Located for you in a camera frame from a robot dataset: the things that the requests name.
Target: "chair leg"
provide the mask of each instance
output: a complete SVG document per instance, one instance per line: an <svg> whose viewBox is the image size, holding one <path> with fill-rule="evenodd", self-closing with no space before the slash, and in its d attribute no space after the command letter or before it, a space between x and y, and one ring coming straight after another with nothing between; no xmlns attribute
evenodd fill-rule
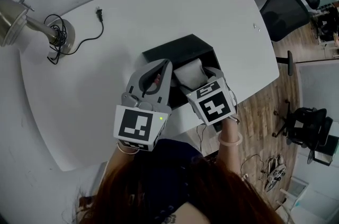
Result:
<svg viewBox="0 0 339 224"><path fill-rule="evenodd" d="M284 118L282 115L280 115L277 111L273 111L273 115L278 116L279 119L283 120L284 122L286 122L286 118Z"/></svg>
<svg viewBox="0 0 339 224"><path fill-rule="evenodd" d="M284 123L284 125L281 127L278 133L272 133L273 137L277 137L283 130L285 130L287 127L287 123Z"/></svg>
<svg viewBox="0 0 339 224"><path fill-rule="evenodd" d="M285 100L285 102L288 104L287 106L287 116L291 114L291 102L289 100Z"/></svg>
<svg viewBox="0 0 339 224"><path fill-rule="evenodd" d="M304 144L304 143L298 142L298 141L293 141L293 143L294 143L294 144L297 144L297 145L300 145L300 146L302 146L302 144Z"/></svg>
<svg viewBox="0 0 339 224"><path fill-rule="evenodd" d="M278 63L287 64L288 66L288 75L293 75L293 55L290 51L287 51L287 58L277 57L276 61Z"/></svg>

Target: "lamp base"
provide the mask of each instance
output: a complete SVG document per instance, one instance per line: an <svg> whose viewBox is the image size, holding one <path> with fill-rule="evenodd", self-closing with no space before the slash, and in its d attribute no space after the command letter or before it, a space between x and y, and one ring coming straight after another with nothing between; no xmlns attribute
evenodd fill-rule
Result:
<svg viewBox="0 0 339 224"><path fill-rule="evenodd" d="M63 19L64 21L64 25L66 27L66 32L67 32L67 40L66 40L66 43L62 46L61 48L61 54L60 54L60 58L64 57L65 55L63 55L62 53L69 53L74 45L74 40L75 40L75 30L74 30L74 27L73 25L71 25L71 23L65 19ZM52 25L58 25L59 27L62 27L62 22L60 19L57 19L53 22L51 22L49 24L49 26L52 26ZM49 57L54 57L56 54L55 51L51 51L49 52L48 56Z"/></svg>

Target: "bracelet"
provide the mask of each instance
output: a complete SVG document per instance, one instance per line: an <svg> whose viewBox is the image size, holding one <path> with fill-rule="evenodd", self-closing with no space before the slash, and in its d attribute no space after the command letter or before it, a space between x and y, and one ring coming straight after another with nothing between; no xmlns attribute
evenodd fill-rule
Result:
<svg viewBox="0 0 339 224"><path fill-rule="evenodd" d="M221 139L221 136L220 136L220 135L221 135L221 133L218 135L218 141L219 141L219 143L220 143L221 145L226 146L226 147L238 146L238 145L240 145L240 144L243 142L243 136L242 136L242 134L239 133L239 132L238 132L239 140L236 141L236 142L231 142L231 143L223 141L223 140Z"/></svg>
<svg viewBox="0 0 339 224"><path fill-rule="evenodd" d="M117 148L124 154L128 154L128 155L134 155L134 154L137 154L139 152L139 149L137 149L134 153L127 153L125 151L123 151L123 149L120 148L120 144L119 142L117 142Z"/></svg>

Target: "floor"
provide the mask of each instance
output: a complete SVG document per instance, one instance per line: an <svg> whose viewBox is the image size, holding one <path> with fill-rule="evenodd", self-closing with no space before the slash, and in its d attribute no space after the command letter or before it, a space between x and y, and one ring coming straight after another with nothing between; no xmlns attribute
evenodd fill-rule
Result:
<svg viewBox="0 0 339 224"><path fill-rule="evenodd" d="M330 45L324 47L318 44L309 24L295 30L280 42L273 43L273 48L275 55L280 57L286 57L287 51L290 50L294 62L333 59L333 55L337 54L337 50ZM254 154L259 154L264 162L271 156L281 154L286 162L286 175L268 193L264 191L264 180L263 182L259 180L262 175L260 172L262 163L259 157L254 156L243 164L242 173L249 175L249 181L274 208L278 207L276 200L282 201L284 198L279 189L288 187L296 160L297 146L287 146L286 139L282 135L277 138L272 137L272 133L282 126L282 121L273 115L273 111L277 110L285 115L287 111L285 99L291 102L292 111L299 106L296 75L289 77L287 66L281 64L278 66L279 78L239 105L240 131L244 136L244 142L240 147L242 163ZM200 145L197 131L201 137L204 128L205 126L198 126L197 129L188 131L188 135L197 146ZM218 150L219 144L213 127L205 129L201 147L203 155Z"/></svg>

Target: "red hair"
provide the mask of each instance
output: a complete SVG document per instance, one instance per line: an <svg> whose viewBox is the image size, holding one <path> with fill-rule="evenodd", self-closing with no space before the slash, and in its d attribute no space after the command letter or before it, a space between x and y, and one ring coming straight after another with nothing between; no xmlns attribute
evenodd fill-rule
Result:
<svg viewBox="0 0 339 224"><path fill-rule="evenodd" d="M223 164L199 159L188 168L196 204L211 223L283 224L247 181ZM149 223L142 172L135 161L108 174L80 224Z"/></svg>

